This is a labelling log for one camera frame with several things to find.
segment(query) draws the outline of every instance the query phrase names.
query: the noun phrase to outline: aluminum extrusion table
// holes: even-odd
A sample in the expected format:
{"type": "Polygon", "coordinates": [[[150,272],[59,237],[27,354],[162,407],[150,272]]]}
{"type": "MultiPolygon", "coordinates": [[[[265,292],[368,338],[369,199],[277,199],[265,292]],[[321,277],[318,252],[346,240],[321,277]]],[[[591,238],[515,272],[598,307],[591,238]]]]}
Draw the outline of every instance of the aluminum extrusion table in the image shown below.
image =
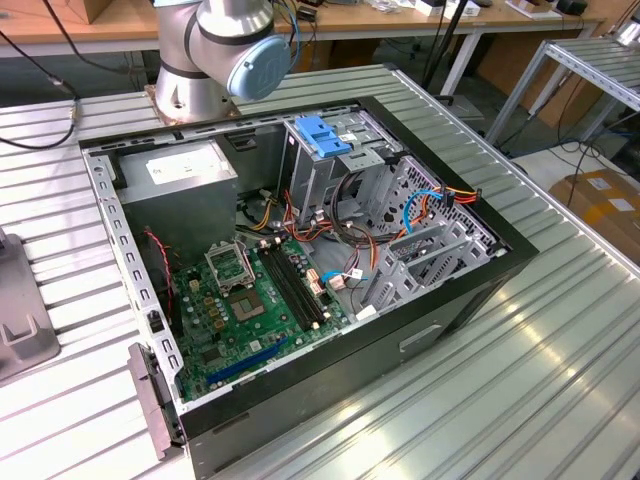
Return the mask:
{"type": "Polygon", "coordinates": [[[486,137],[489,143],[493,144],[498,139],[547,58],[557,61],[560,66],[534,102],[531,113],[544,105],[568,70],[612,97],[594,122],[583,132],[582,140],[591,137],[617,102],[622,102],[635,111],[640,110],[640,51],[624,47],[611,38],[545,41],[538,48],[489,129],[486,137]]]}
{"type": "MultiPolygon", "coordinates": [[[[629,480],[640,467],[638,268],[399,71],[292,75],[240,109],[355,95],[375,95],[541,253],[460,332],[219,477],[629,480]]],[[[0,135],[50,142],[68,105],[0,110],[0,135]]],[[[86,138],[160,122],[136,93],[84,100],[79,126],[86,138]]],[[[0,224],[24,240],[62,344],[0,385],[0,476],[193,479],[188,459],[155,458],[126,369],[138,332],[77,138],[44,152],[0,145],[0,224]]]]}

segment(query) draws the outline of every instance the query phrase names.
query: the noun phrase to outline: blue pcie slot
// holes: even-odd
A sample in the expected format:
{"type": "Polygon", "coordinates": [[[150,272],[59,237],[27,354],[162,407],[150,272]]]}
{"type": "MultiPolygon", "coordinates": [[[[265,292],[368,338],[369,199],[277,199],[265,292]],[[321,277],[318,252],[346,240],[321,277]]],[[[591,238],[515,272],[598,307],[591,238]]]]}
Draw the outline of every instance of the blue pcie slot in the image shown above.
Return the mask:
{"type": "Polygon", "coordinates": [[[271,345],[269,348],[265,348],[264,350],[256,353],[255,355],[251,355],[250,357],[245,358],[244,360],[240,360],[233,365],[229,365],[228,367],[223,368],[222,370],[207,375],[207,383],[209,385],[213,385],[214,383],[221,382],[226,380],[229,377],[233,377],[235,374],[246,370],[247,368],[251,368],[258,363],[265,362],[270,358],[275,357],[280,351],[280,347],[287,343],[288,338],[284,337],[278,340],[276,343],[271,345]]]}

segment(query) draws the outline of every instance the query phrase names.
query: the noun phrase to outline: ram slot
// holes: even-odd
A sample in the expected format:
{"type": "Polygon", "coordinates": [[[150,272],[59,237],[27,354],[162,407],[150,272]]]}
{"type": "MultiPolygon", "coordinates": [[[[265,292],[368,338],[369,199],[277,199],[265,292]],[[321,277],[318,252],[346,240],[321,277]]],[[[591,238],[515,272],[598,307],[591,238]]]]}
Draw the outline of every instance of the ram slot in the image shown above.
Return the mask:
{"type": "Polygon", "coordinates": [[[258,252],[258,257],[300,328],[307,331],[313,328],[314,323],[324,323],[322,309],[282,250],[263,250],[258,252]]]}

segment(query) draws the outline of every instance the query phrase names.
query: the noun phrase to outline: blue cap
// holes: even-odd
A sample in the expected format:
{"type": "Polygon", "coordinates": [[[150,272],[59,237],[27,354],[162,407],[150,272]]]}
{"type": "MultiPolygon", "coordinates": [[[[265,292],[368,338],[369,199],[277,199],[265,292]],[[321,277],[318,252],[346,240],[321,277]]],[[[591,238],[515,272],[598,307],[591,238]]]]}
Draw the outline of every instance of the blue cap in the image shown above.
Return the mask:
{"type": "Polygon", "coordinates": [[[291,65],[289,45],[270,36],[253,45],[233,67],[227,90],[246,100],[260,100],[273,92],[291,65]]]}

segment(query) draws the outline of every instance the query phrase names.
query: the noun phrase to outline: blue cable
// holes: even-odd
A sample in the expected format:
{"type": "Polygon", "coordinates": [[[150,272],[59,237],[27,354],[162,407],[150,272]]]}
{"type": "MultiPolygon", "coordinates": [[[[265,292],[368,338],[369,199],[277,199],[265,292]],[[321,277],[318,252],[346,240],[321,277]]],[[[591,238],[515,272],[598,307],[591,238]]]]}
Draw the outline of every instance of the blue cable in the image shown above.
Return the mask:
{"type": "Polygon", "coordinates": [[[298,19],[296,18],[291,7],[287,5],[286,2],[279,1],[280,5],[287,9],[289,12],[289,17],[291,18],[291,25],[293,25],[293,30],[296,32],[296,56],[293,57],[293,62],[291,62],[291,66],[289,67],[289,71],[298,63],[298,57],[300,56],[300,28],[298,27],[298,19]]]}
{"type": "Polygon", "coordinates": [[[336,275],[342,275],[342,272],[340,270],[331,270],[330,272],[327,272],[322,277],[320,277],[320,280],[322,281],[322,283],[326,283],[327,280],[329,280],[331,277],[335,277],[336,275]]]}
{"type": "Polygon", "coordinates": [[[413,203],[413,200],[420,195],[431,195],[432,197],[442,199],[442,194],[435,192],[433,190],[418,190],[413,195],[411,195],[409,197],[409,200],[407,200],[407,203],[404,206],[404,209],[402,210],[402,220],[404,221],[404,226],[407,229],[407,233],[412,232],[411,221],[409,220],[409,210],[411,209],[411,204],[413,203]]]}

